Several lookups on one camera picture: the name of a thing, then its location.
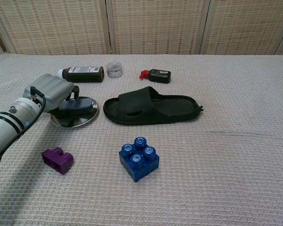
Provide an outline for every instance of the purple lego block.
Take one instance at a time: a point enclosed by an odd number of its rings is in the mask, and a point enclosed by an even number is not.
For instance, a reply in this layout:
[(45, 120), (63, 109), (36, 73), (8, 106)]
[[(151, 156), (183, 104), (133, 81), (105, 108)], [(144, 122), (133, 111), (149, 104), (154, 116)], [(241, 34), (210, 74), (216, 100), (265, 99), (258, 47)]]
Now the purple lego block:
[(61, 174), (67, 173), (71, 164), (74, 162), (72, 154), (67, 152), (64, 153), (60, 147), (46, 149), (42, 152), (42, 158), (45, 164), (49, 165)]

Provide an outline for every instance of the black cord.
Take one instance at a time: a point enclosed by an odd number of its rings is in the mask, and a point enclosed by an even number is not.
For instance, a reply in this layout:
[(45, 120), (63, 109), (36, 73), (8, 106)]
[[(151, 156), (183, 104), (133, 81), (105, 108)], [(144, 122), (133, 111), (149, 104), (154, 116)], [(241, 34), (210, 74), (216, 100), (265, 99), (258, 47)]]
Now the black cord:
[(16, 140), (18, 140), (29, 128), (31, 128), (31, 126), (38, 120), (38, 118), (40, 117), (40, 115), (42, 114), (44, 108), (45, 108), (45, 104), (46, 104), (46, 99), (45, 99), (45, 95), (42, 94), (39, 90), (37, 90), (35, 87), (31, 86), (30, 87), (30, 92), (31, 94), (38, 94), (40, 97), (42, 97), (43, 99), (43, 104), (42, 104), (42, 108), (39, 111), (39, 113), (37, 114), (37, 116), (32, 120), (31, 123), (28, 124), (27, 127), (25, 127), (20, 133), (18, 133), (7, 145), (5, 145), (5, 147), (2, 149), (2, 151), (0, 152), (0, 155), (2, 156), (6, 150), (12, 145), (12, 143), (14, 143)]

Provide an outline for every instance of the red nozzle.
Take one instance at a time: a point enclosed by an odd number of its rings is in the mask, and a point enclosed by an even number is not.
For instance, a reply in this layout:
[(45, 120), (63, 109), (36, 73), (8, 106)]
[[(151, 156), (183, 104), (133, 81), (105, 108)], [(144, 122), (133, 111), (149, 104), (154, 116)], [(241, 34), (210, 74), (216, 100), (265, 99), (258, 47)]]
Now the red nozzle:
[(149, 78), (149, 71), (148, 70), (143, 70), (141, 72), (140, 79), (147, 79), (147, 78)]

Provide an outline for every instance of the beige wall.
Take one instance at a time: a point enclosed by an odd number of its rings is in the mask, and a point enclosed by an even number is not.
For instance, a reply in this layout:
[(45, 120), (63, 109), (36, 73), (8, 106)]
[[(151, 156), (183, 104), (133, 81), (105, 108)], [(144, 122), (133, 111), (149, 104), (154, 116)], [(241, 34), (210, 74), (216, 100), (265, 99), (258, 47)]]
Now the beige wall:
[(283, 0), (0, 0), (20, 54), (283, 54)]

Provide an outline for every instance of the clear plastic container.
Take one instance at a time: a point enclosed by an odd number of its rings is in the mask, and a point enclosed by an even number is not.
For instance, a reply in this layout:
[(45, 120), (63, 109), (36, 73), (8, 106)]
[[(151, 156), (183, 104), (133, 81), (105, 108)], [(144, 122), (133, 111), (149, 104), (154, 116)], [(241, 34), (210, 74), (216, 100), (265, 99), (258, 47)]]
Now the clear plastic container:
[(123, 68), (120, 62), (109, 62), (106, 66), (107, 76), (110, 78), (118, 78), (123, 75)]

